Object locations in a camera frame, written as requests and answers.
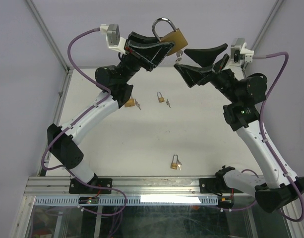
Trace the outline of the left aluminium frame post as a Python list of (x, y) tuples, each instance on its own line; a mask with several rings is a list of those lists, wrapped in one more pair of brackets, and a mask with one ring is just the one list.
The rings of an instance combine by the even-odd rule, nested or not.
[(37, 26), (39, 27), (41, 33), (43, 34), (46, 42), (48, 43), (51, 51), (54, 53), (56, 59), (60, 63), (60, 66), (64, 69), (66, 73), (69, 73), (69, 66), (65, 61), (62, 53), (60, 52), (57, 44), (55, 43), (49, 29), (47, 28), (44, 20), (42, 19), (36, 5), (32, 0), (24, 0), (25, 5), (27, 6), (28, 10), (30, 11), (32, 17), (34, 18)]

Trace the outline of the medium brass padlock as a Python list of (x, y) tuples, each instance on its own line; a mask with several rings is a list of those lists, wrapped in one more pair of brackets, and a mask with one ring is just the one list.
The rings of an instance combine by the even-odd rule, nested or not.
[(134, 107), (135, 106), (135, 99), (134, 98), (130, 98), (124, 105), (126, 108), (128, 107)]

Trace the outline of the right aluminium frame post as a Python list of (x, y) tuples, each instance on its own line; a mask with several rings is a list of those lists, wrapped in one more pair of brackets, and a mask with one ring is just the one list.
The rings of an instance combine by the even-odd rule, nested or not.
[(251, 45), (251, 49), (256, 51), (263, 38), (265, 37), (271, 23), (273, 22), (273, 20), (275, 19), (275, 17), (277, 16), (277, 14), (280, 12), (282, 6), (285, 4), (285, 0), (276, 0), (275, 3), (273, 4), (270, 12), (268, 13), (264, 23), (262, 24), (262, 27), (260, 28), (257, 36), (255, 37), (252, 45)]

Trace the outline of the aluminium frame post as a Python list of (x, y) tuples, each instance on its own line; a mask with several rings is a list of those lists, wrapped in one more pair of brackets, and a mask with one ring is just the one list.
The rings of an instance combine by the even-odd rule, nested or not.
[(69, 73), (69, 66), (65, 61), (62, 53), (60, 52), (57, 44), (55, 43), (49, 29), (47, 28), (44, 20), (42, 19), (36, 5), (32, 0), (24, 0), (25, 5), (27, 6), (28, 10), (30, 11), (32, 17), (34, 18), (37, 26), (39, 27), (41, 33), (43, 34), (46, 42), (48, 43), (51, 51), (54, 53), (56, 59), (60, 63), (60, 66), (64, 69), (66, 73)]
[(273, 4), (270, 12), (268, 13), (264, 23), (262, 24), (262, 27), (260, 28), (257, 36), (255, 37), (252, 45), (251, 45), (251, 49), (256, 51), (263, 38), (265, 37), (271, 23), (273, 22), (273, 20), (275, 19), (275, 17), (277, 16), (277, 14), (280, 12), (282, 6), (285, 4), (285, 0), (276, 0), (275, 3)]

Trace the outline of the aluminium front rail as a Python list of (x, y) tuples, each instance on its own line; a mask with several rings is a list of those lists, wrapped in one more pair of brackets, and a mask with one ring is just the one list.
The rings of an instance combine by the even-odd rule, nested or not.
[[(169, 176), (169, 177), (99, 177), (103, 187), (112, 187), (124, 192), (127, 196), (141, 194), (174, 194), (203, 195), (213, 188), (214, 176)], [(24, 195), (26, 196), (59, 196), (59, 195), (95, 195), (98, 190), (78, 185), (69, 176), (64, 177), (30, 177)]]

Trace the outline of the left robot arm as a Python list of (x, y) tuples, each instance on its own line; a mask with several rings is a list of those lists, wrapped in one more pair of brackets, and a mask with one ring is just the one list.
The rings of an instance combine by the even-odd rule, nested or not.
[(78, 145), (87, 133), (103, 119), (124, 106), (132, 95), (133, 85), (129, 80), (144, 68), (155, 69), (163, 59), (172, 53), (174, 40), (164, 41), (158, 36), (146, 37), (131, 32), (127, 39), (117, 30), (104, 32), (107, 47), (119, 54), (119, 64), (100, 67), (91, 78), (78, 66), (74, 68), (101, 92), (95, 100), (70, 121), (47, 129), (50, 152), (79, 183), (85, 192), (93, 192), (98, 186), (96, 174), (83, 161), (84, 154)]

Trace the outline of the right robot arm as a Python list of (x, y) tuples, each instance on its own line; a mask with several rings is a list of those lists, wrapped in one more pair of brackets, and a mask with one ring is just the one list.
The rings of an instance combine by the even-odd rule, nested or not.
[(285, 162), (265, 129), (263, 110), (256, 108), (257, 104), (265, 105), (271, 92), (266, 76), (255, 73), (239, 80), (231, 70), (236, 64), (252, 62), (254, 51), (244, 42), (232, 46), (230, 54), (224, 53), (226, 48), (223, 44), (210, 49), (185, 49), (184, 53), (196, 66), (177, 63), (174, 67), (188, 87), (211, 83), (230, 101), (223, 107), (224, 119), (252, 153), (262, 177), (224, 166), (216, 172), (215, 182), (208, 190), (212, 193), (239, 190), (254, 197), (265, 212), (272, 213), (302, 198), (304, 177)]

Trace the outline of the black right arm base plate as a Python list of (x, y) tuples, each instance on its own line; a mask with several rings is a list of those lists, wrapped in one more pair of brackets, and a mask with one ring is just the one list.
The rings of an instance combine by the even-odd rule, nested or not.
[(214, 177), (203, 177), (199, 179), (199, 189), (200, 193), (213, 193), (215, 195), (221, 195), (224, 193), (229, 193), (233, 191), (235, 194), (241, 194), (242, 191), (239, 191), (235, 188), (231, 189), (227, 187), (224, 182), (219, 181), (217, 178)]

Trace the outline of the small brass padlock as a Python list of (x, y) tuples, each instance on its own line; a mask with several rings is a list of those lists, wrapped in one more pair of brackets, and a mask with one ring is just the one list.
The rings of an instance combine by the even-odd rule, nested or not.
[(157, 98), (159, 103), (163, 103), (165, 101), (164, 97), (162, 96), (161, 92), (157, 92)]

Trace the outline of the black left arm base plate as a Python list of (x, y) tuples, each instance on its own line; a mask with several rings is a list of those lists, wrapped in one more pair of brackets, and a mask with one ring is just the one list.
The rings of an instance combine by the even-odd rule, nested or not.
[[(92, 178), (88, 185), (96, 187), (107, 187), (112, 188), (113, 179), (112, 178)], [(83, 185), (75, 178), (70, 180), (69, 194), (97, 194), (100, 190), (97, 188), (92, 188), (86, 185)]]

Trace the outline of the brass padlock with keys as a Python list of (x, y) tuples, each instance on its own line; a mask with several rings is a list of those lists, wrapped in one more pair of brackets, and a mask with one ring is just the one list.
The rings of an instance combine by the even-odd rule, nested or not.
[(178, 155), (174, 154), (172, 157), (170, 168), (176, 170), (178, 168)]

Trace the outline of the large brass padlock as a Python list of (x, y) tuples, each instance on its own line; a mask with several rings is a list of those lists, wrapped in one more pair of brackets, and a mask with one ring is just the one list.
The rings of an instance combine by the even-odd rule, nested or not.
[[(163, 37), (159, 37), (159, 35), (156, 32), (156, 25), (161, 21), (168, 23), (172, 28), (172, 31)], [(177, 53), (178, 51), (180, 51), (181, 49), (183, 49), (184, 47), (186, 47), (188, 45), (188, 42), (187, 42), (186, 38), (184, 37), (183, 33), (181, 32), (181, 30), (179, 28), (177, 28), (174, 25), (174, 23), (171, 20), (169, 20), (168, 18), (162, 17), (162, 18), (156, 19), (152, 24), (152, 33), (154, 34), (154, 36), (156, 37), (156, 39), (159, 42), (174, 42), (175, 45), (167, 53), (167, 56), (171, 56), (171, 55)]]

